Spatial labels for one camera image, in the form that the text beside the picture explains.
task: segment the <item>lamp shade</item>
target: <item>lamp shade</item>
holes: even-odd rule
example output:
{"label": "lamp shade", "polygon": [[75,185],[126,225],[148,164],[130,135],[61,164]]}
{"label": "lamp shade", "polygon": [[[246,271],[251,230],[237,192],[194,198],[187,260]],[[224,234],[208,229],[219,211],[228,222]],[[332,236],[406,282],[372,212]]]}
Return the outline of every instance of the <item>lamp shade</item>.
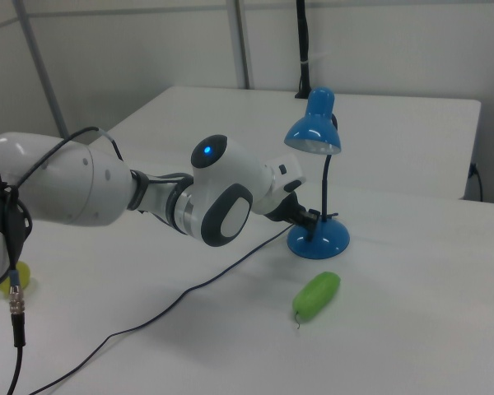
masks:
{"label": "lamp shade", "polygon": [[340,138],[332,121],[335,95],[329,88],[311,91],[304,118],[295,123],[284,142],[297,150],[321,155],[340,152]]}

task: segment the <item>table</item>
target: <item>table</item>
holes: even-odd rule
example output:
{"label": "table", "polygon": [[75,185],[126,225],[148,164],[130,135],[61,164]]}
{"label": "table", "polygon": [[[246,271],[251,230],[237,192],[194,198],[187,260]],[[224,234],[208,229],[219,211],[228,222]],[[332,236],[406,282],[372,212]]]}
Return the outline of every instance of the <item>table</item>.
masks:
{"label": "table", "polygon": [[[128,162],[181,166],[181,145],[140,145],[138,116],[113,131]],[[153,152],[169,166],[150,162]],[[319,205],[315,180],[298,192]],[[331,184],[329,209],[350,231],[344,253],[304,260],[281,237],[161,321],[111,341],[57,393],[494,394],[494,204]],[[108,334],[148,320],[283,228],[252,215],[214,249],[136,212],[105,228],[36,223],[22,254],[34,280],[17,393],[66,373]],[[340,290],[297,330],[291,300],[326,270]],[[0,297],[0,393],[15,359],[9,320]]]}
{"label": "table", "polygon": [[[291,92],[175,86],[111,132],[135,149],[130,158],[146,163],[189,165],[192,149],[212,134],[226,134],[268,160],[294,151],[282,140],[305,106]],[[480,108],[475,100],[336,94],[342,152],[330,178],[348,187],[461,198]],[[103,141],[95,146],[112,150]],[[318,180],[323,161],[294,152],[307,179]]]}

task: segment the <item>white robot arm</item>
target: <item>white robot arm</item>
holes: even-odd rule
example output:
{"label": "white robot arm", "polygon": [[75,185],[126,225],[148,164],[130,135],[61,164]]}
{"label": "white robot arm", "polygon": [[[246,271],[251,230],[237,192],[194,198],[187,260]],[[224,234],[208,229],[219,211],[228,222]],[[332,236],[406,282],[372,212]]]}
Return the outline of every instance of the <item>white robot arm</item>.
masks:
{"label": "white robot arm", "polygon": [[[0,135],[2,180],[14,185],[60,141],[27,133]],[[232,241],[250,211],[314,229],[316,216],[298,204],[293,192],[305,178],[292,154],[262,165],[230,138],[215,135],[196,146],[191,163],[193,176],[150,176],[114,156],[69,142],[20,186],[25,210],[18,215],[28,211],[34,220],[101,226],[127,209],[149,211],[211,246]],[[0,226],[0,278],[8,268],[2,233]]]}

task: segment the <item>green object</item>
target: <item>green object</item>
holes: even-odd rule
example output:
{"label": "green object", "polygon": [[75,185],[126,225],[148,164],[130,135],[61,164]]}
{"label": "green object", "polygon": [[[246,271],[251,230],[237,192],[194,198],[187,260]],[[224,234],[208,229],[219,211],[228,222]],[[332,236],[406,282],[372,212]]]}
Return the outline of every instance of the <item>green object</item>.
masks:
{"label": "green object", "polygon": [[324,272],[307,283],[293,299],[293,310],[301,319],[312,319],[335,295],[340,277]]}
{"label": "green object", "polygon": [[[20,277],[20,285],[25,289],[30,283],[31,270],[27,266],[27,263],[18,261],[16,263],[16,269],[18,271],[18,276]],[[2,284],[0,284],[0,291],[5,295],[9,295],[9,277],[6,278]]]}

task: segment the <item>blue desk lamp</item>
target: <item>blue desk lamp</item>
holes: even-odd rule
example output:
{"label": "blue desk lamp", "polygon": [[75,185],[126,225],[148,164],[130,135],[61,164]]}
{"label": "blue desk lamp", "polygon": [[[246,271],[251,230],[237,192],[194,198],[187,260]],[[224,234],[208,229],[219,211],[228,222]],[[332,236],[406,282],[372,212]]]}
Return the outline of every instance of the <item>blue desk lamp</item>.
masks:
{"label": "blue desk lamp", "polygon": [[337,119],[333,115],[335,95],[328,88],[311,91],[305,117],[295,123],[286,135],[285,143],[292,148],[312,154],[326,155],[322,178],[322,216],[315,232],[295,226],[287,236],[293,253],[308,259],[331,258],[349,244],[349,233],[339,221],[328,216],[328,168],[331,155],[340,152]]}

